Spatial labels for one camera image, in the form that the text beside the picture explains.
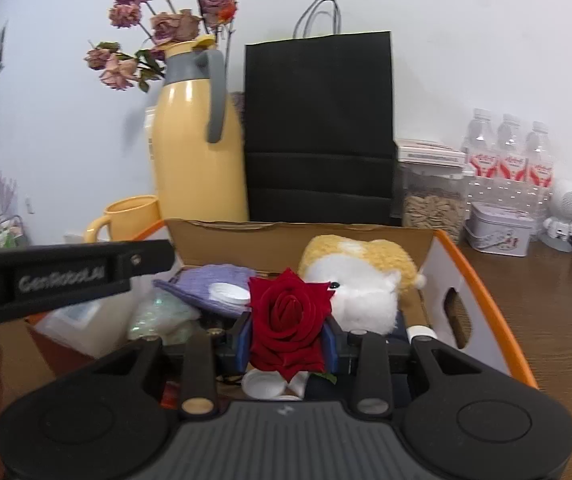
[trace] yellow object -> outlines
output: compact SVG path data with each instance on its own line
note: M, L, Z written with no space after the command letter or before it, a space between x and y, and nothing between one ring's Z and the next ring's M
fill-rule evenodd
M86 227L83 241L96 242L99 230L108 226L110 240L131 240L160 220L159 200L155 195L131 196L110 204L101 218Z
M242 129L215 38L200 36L165 51L166 82L151 134L162 218L247 221Z
M301 256L299 275L303 276L313 262L328 254L357 256L381 272L399 270L402 274L399 294L413 287L422 288L425 284L424 276L418 274L415 262L400 245L389 240L361 242L337 235L320 235L310 240Z

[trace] white and yellow plush toy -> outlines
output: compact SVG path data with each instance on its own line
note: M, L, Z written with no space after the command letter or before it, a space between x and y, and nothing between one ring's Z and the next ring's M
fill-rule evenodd
M333 317L342 330L388 334L395 327L397 297L422 288L412 258L388 240L361 242L336 235L310 240L299 264L305 282L330 282Z

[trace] purple knitted fabric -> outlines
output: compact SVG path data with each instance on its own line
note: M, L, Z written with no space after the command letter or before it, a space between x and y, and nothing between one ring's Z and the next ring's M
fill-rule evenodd
M206 265L197 269L183 270L169 282L154 280L153 284L197 308L221 314L221 316L239 317L248 309L210 300L210 285L220 282L231 283L248 290L248 279L256 275L255 270L247 267L230 264Z

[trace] circular black cover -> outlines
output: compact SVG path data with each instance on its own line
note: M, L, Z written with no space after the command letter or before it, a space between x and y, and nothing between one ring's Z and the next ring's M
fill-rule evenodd
M572 418L538 390L509 378L444 376L402 423L431 469L466 480L556 478L572 453Z
M120 478L168 433L163 409L127 377L91 375L45 388L0 418L0 456L25 480Z

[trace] yellow thermos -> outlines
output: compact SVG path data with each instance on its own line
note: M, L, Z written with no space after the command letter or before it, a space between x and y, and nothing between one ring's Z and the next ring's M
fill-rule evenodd
M213 36L166 49L151 137L163 219L248 220L242 129Z

